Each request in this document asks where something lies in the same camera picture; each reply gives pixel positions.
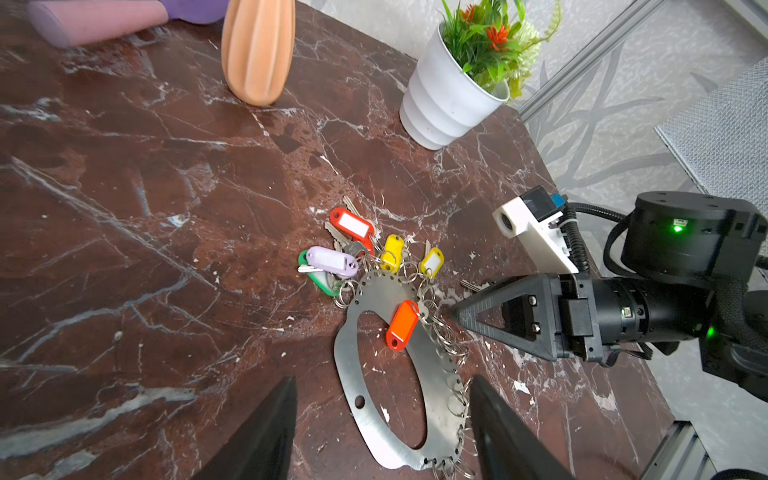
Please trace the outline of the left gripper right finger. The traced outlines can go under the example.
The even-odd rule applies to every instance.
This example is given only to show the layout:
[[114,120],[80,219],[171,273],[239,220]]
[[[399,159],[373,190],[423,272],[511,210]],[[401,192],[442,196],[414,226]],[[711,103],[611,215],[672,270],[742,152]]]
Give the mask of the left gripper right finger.
[[573,477],[483,376],[472,377],[469,394],[471,425],[484,479]]

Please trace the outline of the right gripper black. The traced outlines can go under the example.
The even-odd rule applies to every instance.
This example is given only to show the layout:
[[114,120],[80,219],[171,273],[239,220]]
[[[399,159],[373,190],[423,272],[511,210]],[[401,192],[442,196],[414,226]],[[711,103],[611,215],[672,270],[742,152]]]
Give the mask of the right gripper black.
[[602,363],[597,300],[603,283],[586,273],[511,277],[459,301],[448,315],[471,332],[544,360]]

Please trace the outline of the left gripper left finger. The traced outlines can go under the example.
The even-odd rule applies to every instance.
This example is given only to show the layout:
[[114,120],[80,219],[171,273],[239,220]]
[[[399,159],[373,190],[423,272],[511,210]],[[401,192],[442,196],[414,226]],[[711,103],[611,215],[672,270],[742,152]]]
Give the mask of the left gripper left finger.
[[297,385],[283,378],[196,479],[285,479],[296,428]]

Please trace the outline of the orange red key tag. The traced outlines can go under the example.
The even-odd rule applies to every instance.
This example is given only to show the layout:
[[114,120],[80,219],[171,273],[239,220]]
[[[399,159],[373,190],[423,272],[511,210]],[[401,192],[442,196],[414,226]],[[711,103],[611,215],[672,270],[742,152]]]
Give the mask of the orange red key tag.
[[386,342],[393,351],[402,351],[420,320],[418,304],[413,300],[403,301],[396,309],[386,332]]

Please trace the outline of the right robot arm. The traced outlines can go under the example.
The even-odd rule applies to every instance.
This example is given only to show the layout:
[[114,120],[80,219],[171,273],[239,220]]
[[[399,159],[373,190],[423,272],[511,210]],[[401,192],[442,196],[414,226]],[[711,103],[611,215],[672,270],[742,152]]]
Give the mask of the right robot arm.
[[537,273],[458,302],[459,325],[544,360],[605,367],[695,340],[705,372],[766,398],[767,294],[748,282],[767,265],[767,221],[753,204],[655,191],[621,214],[535,188],[494,219]]

